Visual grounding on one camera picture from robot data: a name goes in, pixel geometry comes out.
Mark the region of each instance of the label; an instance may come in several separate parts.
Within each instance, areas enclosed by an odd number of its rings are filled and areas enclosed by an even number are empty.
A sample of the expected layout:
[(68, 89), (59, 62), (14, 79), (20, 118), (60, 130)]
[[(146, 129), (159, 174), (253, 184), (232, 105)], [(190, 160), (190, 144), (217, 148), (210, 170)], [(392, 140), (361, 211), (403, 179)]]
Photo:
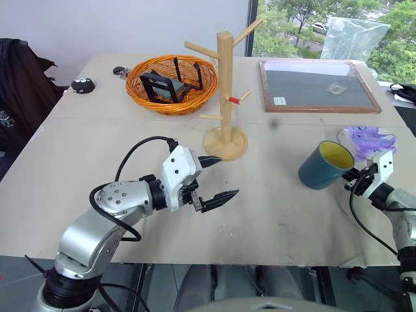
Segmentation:
[(277, 105), (286, 105), (286, 100), (283, 96), (275, 96), (273, 97), (274, 104)]

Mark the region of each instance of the white table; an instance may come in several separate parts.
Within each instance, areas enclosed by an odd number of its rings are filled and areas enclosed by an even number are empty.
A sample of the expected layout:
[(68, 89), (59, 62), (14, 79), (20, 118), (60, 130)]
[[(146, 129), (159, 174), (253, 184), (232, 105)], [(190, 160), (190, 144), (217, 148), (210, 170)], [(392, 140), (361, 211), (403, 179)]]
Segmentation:
[[(152, 135), (174, 136), (205, 155), (204, 134), (218, 125), (199, 114), (218, 114), (218, 96), (198, 112), (165, 117), (137, 105), (117, 65), (156, 55), (100, 55), (80, 76), (96, 83), (91, 94), (67, 92), (0, 183), (0, 254), (54, 258), (64, 230), (88, 209), (89, 192), (112, 181), (130, 147)], [(207, 168), (198, 178), (205, 199), (224, 190), (240, 192), (225, 206), (195, 213), (185, 206), (163, 210), (135, 228), (140, 243), (121, 244), (113, 261), (124, 263), (223, 263), (258, 265), (396, 265), (395, 257), (359, 228), (348, 210), (344, 181), (322, 191), (300, 182), (297, 170), (322, 140), (336, 140), (344, 125), (379, 125), (398, 137), (395, 172), (389, 183), (416, 193), (416, 140), (377, 82), (363, 75), (375, 92), (381, 114), (265, 113), (261, 108), (258, 59), (235, 58), (234, 92), (253, 94), (235, 110), (234, 122), (248, 137), (241, 159)], [(270, 123), (276, 120), (277, 128)], [(152, 142), (136, 151), (122, 179), (160, 174), (166, 144)], [(356, 198), (363, 222), (394, 246), (386, 216)]]

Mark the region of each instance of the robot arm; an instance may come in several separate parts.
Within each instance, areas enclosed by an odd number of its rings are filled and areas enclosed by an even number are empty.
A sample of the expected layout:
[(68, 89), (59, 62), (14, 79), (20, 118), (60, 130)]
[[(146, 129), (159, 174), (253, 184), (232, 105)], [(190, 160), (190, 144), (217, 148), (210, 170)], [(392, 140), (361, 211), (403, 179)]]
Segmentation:
[(400, 261), (404, 306), (408, 309), (403, 311), (416, 311), (416, 196), (388, 185), (386, 181), (392, 173), (393, 154), (388, 151), (377, 154), (369, 167), (362, 171), (353, 168), (343, 178), (349, 181), (345, 189), (352, 191), (364, 177), (355, 188), (355, 195), (367, 197), (390, 219)]
[[(33, 311), (88, 311), (125, 232), (154, 210), (167, 207), (176, 211), (193, 203), (197, 211), (206, 212), (234, 197), (238, 190), (217, 194), (208, 201), (196, 194), (196, 178), (202, 168), (218, 161), (218, 157), (198, 158), (190, 149), (176, 146), (163, 162), (160, 180), (147, 175), (138, 181), (117, 181), (94, 189), (90, 196), (94, 209), (64, 232), (54, 267), (44, 274), (46, 281)], [(121, 222), (116, 224), (112, 218)], [(140, 240), (134, 229), (130, 231), (138, 239), (127, 240)]]

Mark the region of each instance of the plastic bag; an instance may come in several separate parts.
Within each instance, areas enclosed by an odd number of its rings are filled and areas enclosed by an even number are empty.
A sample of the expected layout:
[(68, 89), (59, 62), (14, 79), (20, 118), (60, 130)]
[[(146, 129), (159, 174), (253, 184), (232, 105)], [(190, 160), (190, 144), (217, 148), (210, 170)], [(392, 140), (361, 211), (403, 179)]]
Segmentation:
[(338, 134), (338, 141), (354, 156), (355, 161), (370, 161), (381, 151), (397, 149), (396, 136), (380, 127), (346, 127)]
[(390, 25), (352, 18), (330, 18), (324, 48), (320, 57), (332, 60), (362, 60), (389, 30)]

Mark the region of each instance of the wicker basket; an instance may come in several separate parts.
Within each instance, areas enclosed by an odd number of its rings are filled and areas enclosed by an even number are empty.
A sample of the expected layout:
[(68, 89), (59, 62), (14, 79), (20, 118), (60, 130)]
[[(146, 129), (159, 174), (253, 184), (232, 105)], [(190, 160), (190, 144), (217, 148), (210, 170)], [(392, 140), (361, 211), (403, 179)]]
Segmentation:
[[(175, 57), (177, 57), (181, 78), (184, 83), (198, 85), (198, 72), (194, 67), (194, 63), (197, 62), (200, 65), (203, 89), (190, 89), (180, 103), (164, 104), (149, 101), (149, 97), (140, 80), (140, 75), (155, 70), (162, 76), (177, 79), (174, 64)], [(125, 87), (133, 100), (147, 109), (157, 111), (163, 115), (186, 115), (198, 110), (214, 95), (218, 87), (218, 77), (215, 74), (213, 65), (206, 60), (188, 55), (165, 55), (152, 58), (137, 65), (130, 71)]]

